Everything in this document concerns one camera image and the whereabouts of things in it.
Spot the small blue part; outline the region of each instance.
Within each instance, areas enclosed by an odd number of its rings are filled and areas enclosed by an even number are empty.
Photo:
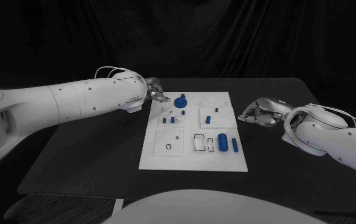
[[[232,138],[232,146],[233,146],[233,151],[238,152],[239,148],[238,148],[236,138]]]
[[[181,94],[181,97],[178,97],[178,98],[174,100],[174,106],[176,106],[177,108],[183,108],[183,107],[186,107],[186,105],[187,105],[186,96],[184,96],[184,94]]]
[[[217,135],[217,139],[219,139],[219,150],[222,152],[227,151],[227,138],[226,138],[226,134],[219,134]]]

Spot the dark table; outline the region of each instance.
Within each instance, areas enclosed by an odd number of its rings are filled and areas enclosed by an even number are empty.
[[[165,92],[229,92],[235,115],[258,97],[318,104],[297,78],[161,79]],[[141,199],[177,189],[236,193],[297,209],[356,212],[356,170],[282,141],[272,128],[240,122],[248,173],[138,170],[150,101],[62,124],[18,186],[24,194]]]

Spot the floor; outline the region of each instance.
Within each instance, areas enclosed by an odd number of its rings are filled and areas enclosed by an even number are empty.
[[[132,203],[124,201],[122,208]],[[5,223],[99,224],[112,215],[115,199],[26,195],[8,208]],[[330,224],[356,223],[356,214],[317,213],[298,210]]]

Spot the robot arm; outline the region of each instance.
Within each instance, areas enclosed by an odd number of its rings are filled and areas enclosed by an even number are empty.
[[[259,98],[238,119],[263,127],[284,121],[284,141],[315,156],[328,153],[334,160],[356,169],[356,128],[349,128],[344,119],[323,106],[308,104],[294,108],[281,100]]]
[[[37,130],[116,109],[132,113],[150,98],[170,101],[158,78],[128,70],[112,78],[0,90],[0,159]]]

